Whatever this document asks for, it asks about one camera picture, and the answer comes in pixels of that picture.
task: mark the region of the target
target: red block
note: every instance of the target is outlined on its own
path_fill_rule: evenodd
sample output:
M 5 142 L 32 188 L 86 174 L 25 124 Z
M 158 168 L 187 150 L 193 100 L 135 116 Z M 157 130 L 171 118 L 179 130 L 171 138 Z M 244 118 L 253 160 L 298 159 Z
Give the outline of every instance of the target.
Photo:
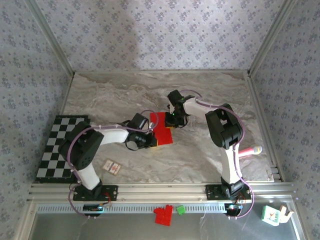
M 156 113 L 159 122 L 157 126 L 154 128 L 154 136 L 158 140 L 158 146 L 165 145 L 165 144 L 172 144 L 174 141 L 172 139 L 171 130 L 170 128 L 165 127 L 165 112 L 157 112 Z M 157 122 L 156 114 L 150 113 L 150 121 L 154 124 Z
M 153 210 L 153 212 L 156 214 L 155 223 L 170 226 L 173 209 L 173 206 L 166 205 L 165 208 L 157 207 L 155 210 Z

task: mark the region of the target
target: black and white chessboard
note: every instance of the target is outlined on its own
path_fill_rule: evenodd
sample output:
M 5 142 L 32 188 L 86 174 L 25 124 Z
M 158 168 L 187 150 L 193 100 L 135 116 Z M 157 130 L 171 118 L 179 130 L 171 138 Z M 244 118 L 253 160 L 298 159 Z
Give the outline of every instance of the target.
M 40 163 L 36 181 L 40 183 L 75 183 L 76 178 L 68 163 L 58 153 L 58 147 L 65 139 L 66 134 L 71 132 L 79 123 L 90 123 L 87 115 L 57 115 L 46 144 Z

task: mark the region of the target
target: green toy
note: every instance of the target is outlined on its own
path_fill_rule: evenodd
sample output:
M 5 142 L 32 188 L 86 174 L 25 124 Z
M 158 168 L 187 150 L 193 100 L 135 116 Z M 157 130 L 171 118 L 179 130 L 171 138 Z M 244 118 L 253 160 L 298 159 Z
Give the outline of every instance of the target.
M 176 208 L 176 211 L 178 212 L 179 215 L 182 215 L 186 213 L 186 208 L 185 206 L 181 205 Z
M 261 220 L 272 226 L 279 226 L 280 211 L 270 206 L 264 206 Z

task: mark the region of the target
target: wallpaper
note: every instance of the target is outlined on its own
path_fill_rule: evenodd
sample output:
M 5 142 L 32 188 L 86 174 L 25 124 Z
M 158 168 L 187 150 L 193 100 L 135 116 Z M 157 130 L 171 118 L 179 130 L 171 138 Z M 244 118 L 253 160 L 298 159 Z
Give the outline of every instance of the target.
M 69 79 L 24 2 L 0 6 L 0 239 L 9 240 Z
M 254 77 L 287 181 L 320 239 L 320 2 L 294 7 Z
M 77 71 L 249 68 L 283 0 L 37 0 Z

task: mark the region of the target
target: marble surface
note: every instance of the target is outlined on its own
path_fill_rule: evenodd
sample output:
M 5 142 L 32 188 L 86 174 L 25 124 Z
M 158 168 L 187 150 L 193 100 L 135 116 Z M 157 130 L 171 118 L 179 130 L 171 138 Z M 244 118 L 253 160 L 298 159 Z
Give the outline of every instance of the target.
M 246 126 L 240 149 L 264 145 L 246 82 L 241 76 L 220 72 L 127 72 L 76 74 L 65 114 L 87 114 L 92 125 L 130 120 L 145 109 L 167 111 L 168 93 L 192 89 L 208 103 L 229 103 Z M 173 144 L 138 151 L 124 144 L 100 146 L 93 166 L 104 183 L 220 182 L 222 163 L 206 122 L 195 116 L 182 129 L 172 129 Z M 111 159 L 122 164 L 117 176 L 102 167 Z M 266 153 L 240 159 L 249 181 L 273 181 Z

